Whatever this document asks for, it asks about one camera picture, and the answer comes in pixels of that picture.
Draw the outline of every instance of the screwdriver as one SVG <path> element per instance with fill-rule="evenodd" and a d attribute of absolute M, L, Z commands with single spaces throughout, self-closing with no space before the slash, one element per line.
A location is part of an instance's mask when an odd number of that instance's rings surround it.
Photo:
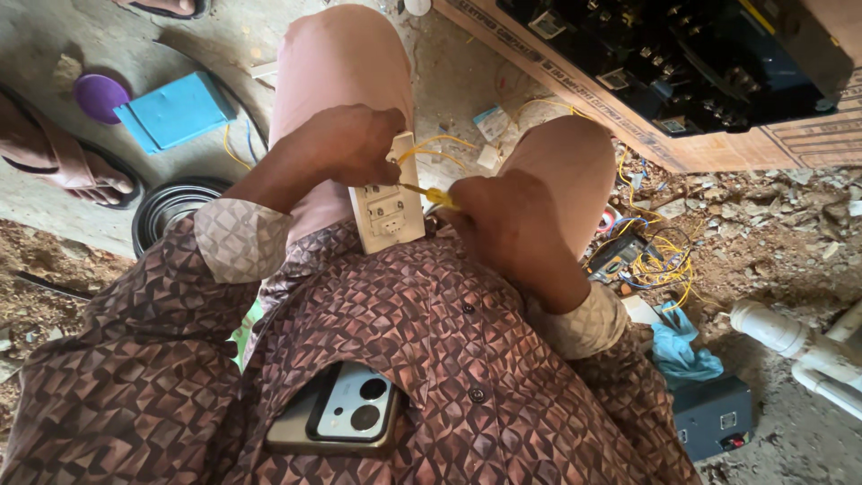
<path fill-rule="evenodd" d="M 458 211 L 460 209 L 460 207 L 458 207 L 452 201 L 452 198 L 449 197 L 449 194 L 443 192 L 442 190 L 440 190 L 438 188 L 431 187 L 429 189 L 423 189 L 421 187 L 417 187 L 417 186 L 414 186 L 411 184 L 398 184 L 398 185 L 404 187 L 407 190 L 410 190 L 410 191 L 413 191 L 416 193 L 420 193 L 421 195 L 424 195 L 425 198 L 428 199 L 428 202 L 430 202 L 431 204 L 439 204 L 439 205 L 442 205 L 443 207 L 446 207 L 447 209 L 454 209 L 456 211 Z"/>

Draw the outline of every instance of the phone camera lens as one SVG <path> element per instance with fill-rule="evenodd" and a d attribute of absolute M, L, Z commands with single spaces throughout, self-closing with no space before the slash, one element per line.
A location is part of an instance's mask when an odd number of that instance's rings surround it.
<path fill-rule="evenodd" d="M 386 383 L 383 379 L 370 379 L 359 389 L 359 395 L 364 400 L 375 400 L 386 392 Z"/>
<path fill-rule="evenodd" d="M 356 431 L 367 431 L 378 422 L 378 419 L 380 419 L 380 411 L 376 407 L 366 404 L 360 406 L 353 413 L 353 416 L 350 417 L 350 425 Z"/>

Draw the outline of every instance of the smartphone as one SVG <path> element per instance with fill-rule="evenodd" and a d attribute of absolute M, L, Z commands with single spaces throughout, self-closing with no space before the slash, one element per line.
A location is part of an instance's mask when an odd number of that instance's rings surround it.
<path fill-rule="evenodd" d="M 282 454 L 383 457 L 395 445 L 404 395 L 375 370 L 338 362 L 297 392 L 266 433 Z"/>

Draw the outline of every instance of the blue box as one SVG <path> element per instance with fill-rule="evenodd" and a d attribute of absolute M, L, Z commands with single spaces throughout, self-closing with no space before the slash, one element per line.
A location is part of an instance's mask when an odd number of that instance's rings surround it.
<path fill-rule="evenodd" d="M 206 72 L 194 72 L 114 108 L 148 154 L 182 145 L 236 119 Z"/>

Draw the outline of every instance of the purple lid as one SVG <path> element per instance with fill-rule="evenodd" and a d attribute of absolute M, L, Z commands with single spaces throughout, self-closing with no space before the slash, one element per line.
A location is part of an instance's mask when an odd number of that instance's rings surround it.
<path fill-rule="evenodd" d="M 81 111 L 105 124 L 120 124 L 114 108 L 131 101 L 126 88 L 101 74 L 85 74 L 78 78 L 73 93 Z"/>

